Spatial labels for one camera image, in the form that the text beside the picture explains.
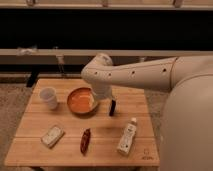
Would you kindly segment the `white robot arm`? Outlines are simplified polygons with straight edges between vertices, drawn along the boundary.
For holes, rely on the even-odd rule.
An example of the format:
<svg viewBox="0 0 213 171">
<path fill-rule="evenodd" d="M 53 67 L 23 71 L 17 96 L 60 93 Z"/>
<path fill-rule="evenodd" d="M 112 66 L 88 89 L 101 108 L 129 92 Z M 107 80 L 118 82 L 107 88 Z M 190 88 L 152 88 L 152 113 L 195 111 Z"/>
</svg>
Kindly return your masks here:
<svg viewBox="0 0 213 171">
<path fill-rule="evenodd" d="M 160 171 L 213 171 L 213 56 L 173 57 L 115 66 L 96 55 L 81 71 L 96 99 L 113 85 L 165 91 Z"/>
</svg>

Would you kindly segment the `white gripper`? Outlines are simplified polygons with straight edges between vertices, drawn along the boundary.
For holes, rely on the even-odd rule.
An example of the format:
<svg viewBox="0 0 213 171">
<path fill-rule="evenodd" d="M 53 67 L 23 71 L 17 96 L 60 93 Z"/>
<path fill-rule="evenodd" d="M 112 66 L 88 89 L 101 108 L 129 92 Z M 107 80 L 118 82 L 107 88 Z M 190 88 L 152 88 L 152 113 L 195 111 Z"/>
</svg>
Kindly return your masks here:
<svg viewBox="0 0 213 171">
<path fill-rule="evenodd" d="M 97 100 L 103 100 L 103 99 L 113 99 L 113 93 L 112 88 L 110 85 L 103 85 L 103 84 L 97 84 L 94 86 L 94 97 Z M 116 108 L 116 100 L 111 100 L 110 107 L 109 107 L 109 116 L 114 115 L 114 111 Z"/>
</svg>

